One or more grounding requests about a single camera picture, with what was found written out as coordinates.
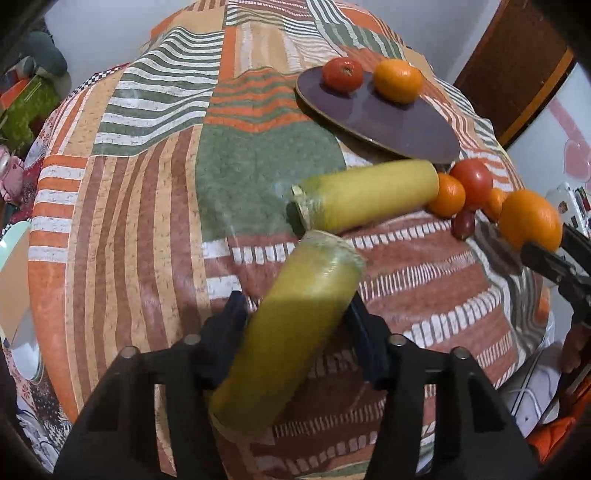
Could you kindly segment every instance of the round wooden tray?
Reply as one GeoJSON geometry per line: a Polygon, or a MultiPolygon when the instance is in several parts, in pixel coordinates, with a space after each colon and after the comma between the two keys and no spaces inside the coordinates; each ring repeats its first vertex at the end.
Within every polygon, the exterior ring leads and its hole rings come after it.
{"type": "Polygon", "coordinates": [[[388,102],[364,72],[361,88],[340,95],[322,85],[322,67],[302,72],[295,91],[319,115],[346,132],[396,155],[450,164],[460,154],[452,127],[425,100],[409,105],[388,102]]]}

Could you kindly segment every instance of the patterned tablecloth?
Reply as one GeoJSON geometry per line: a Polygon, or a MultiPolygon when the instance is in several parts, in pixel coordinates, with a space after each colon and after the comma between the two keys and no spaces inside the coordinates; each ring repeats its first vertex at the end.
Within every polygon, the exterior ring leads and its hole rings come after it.
{"type": "MultiPolygon", "coordinates": [[[[332,0],[202,0],[172,15],[137,61],[88,82],[46,124],[30,291],[71,419],[123,346],[168,347],[234,289],[257,308],[297,242],[292,184],[388,159],[314,121],[294,96],[300,72],[336,56],[368,71],[384,57],[419,67],[422,96],[455,130],[460,160],[481,158],[495,186],[522,187],[490,122],[366,11],[332,0]]],[[[421,347],[468,347],[498,387],[543,337],[541,282],[483,216],[465,243],[449,229],[417,212],[345,235],[368,263],[359,292],[421,347]]],[[[425,444],[434,394],[426,386],[425,444]]],[[[340,330],[266,437],[220,439],[223,460],[235,479],[362,469],[383,407],[340,330]]]]}

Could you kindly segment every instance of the red tomato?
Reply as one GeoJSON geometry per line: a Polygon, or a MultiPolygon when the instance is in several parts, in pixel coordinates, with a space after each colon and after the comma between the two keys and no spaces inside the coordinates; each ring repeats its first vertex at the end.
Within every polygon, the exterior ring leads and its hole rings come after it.
{"type": "Polygon", "coordinates": [[[336,92],[354,92],[363,83],[363,67],[348,57],[329,60],[322,67],[322,81],[336,92]]]}
{"type": "Polygon", "coordinates": [[[471,210],[484,207],[492,191],[492,174],[484,163],[468,158],[456,163],[449,174],[458,179],[466,190],[465,207],[471,210]]]}

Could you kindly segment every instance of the mandarin orange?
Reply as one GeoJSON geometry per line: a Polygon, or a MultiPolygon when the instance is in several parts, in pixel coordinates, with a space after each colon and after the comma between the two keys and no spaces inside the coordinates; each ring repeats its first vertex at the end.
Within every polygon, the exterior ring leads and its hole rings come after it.
{"type": "Polygon", "coordinates": [[[405,60],[388,59],[376,67],[374,86],[391,102],[412,103],[423,87],[423,74],[405,60]]]}
{"type": "Polygon", "coordinates": [[[439,192],[428,209],[442,218],[451,218],[459,212],[466,202],[466,190],[461,182],[447,173],[438,173],[439,192]]]}
{"type": "Polygon", "coordinates": [[[482,208],[482,211],[491,222],[499,221],[501,210],[503,209],[503,202],[507,199],[507,195],[509,195],[507,192],[498,188],[493,188],[491,190],[491,195],[488,197],[486,205],[482,208]]]}

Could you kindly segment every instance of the plush toy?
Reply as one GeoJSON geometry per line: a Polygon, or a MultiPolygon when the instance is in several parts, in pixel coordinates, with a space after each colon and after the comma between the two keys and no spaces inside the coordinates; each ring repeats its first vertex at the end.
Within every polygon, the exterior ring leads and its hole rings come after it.
{"type": "Polygon", "coordinates": [[[5,202],[19,205],[22,193],[22,160],[10,153],[4,145],[0,145],[0,194],[5,202]]]}

